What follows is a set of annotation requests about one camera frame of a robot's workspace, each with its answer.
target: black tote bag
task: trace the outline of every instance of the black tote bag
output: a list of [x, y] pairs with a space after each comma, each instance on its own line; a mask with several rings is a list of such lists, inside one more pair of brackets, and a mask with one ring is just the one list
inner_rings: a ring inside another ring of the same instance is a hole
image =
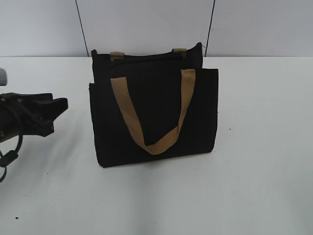
[[147, 63], [180, 63], [181, 69], [200, 69], [202, 68], [202, 44], [187, 50], [176, 48], [169, 53], [148, 56], [130, 56], [122, 52], [111, 52], [110, 54], [98, 54], [96, 50], [91, 52], [92, 70], [94, 82], [101, 82], [112, 77], [112, 70], [117, 70], [120, 76], [126, 76], [128, 68], [139, 65], [139, 69], [147, 69]]
[[116, 70], [108, 79], [89, 85], [102, 167], [212, 151], [218, 70], [180, 66], [179, 61], [159, 61], [142, 70], [138, 65], [126, 69], [124, 76]]

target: white backdrop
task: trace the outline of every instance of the white backdrop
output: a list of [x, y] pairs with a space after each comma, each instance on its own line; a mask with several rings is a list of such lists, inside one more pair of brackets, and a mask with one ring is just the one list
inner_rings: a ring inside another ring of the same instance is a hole
[[86, 56], [75, 0], [0, 0], [0, 56]]
[[208, 56], [313, 56], [312, 0], [216, 0]]
[[206, 44], [213, 0], [78, 0], [87, 47], [144, 55]]

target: white tabletop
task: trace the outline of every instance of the white tabletop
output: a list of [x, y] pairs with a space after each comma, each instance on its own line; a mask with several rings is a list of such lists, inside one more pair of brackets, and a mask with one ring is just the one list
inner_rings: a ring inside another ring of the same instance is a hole
[[0, 94], [53, 93], [69, 104], [55, 133], [26, 136], [9, 166], [0, 234], [312, 234], [312, 65], [309, 57], [205, 58], [204, 68], [220, 70], [212, 153], [103, 169], [91, 58], [0, 58], [8, 73]]

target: bag strap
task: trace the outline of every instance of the bag strap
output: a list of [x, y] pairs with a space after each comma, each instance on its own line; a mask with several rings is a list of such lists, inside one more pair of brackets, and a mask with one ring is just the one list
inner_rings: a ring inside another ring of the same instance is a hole
[[146, 146], [140, 121], [129, 95], [126, 77], [111, 79], [113, 93], [128, 130], [133, 140], [148, 153], [152, 155], [163, 153], [176, 143], [194, 93], [195, 81], [196, 71], [194, 69], [181, 70], [181, 110], [178, 126], [167, 133], [155, 144]]
[[110, 53], [110, 60], [114, 62], [114, 60], [123, 60], [124, 59], [124, 53], [119, 51], [113, 51]]
[[186, 59], [187, 57], [187, 49], [186, 48], [174, 48], [172, 50], [173, 53], [181, 53], [182, 57]]

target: tan handle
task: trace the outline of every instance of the tan handle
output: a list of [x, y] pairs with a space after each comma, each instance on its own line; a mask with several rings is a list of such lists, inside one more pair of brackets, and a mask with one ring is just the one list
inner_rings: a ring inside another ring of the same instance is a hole
[[128, 130], [133, 140], [148, 153], [152, 155], [163, 153], [176, 143], [188, 106], [194, 93], [195, 81], [196, 71], [194, 69], [181, 70], [181, 110], [178, 126], [167, 133], [155, 144], [146, 146], [142, 128], [128, 92], [126, 77], [111, 79], [112, 89]]
[[110, 53], [110, 60], [114, 62], [114, 60], [122, 60], [124, 59], [124, 53], [119, 51], [113, 51]]

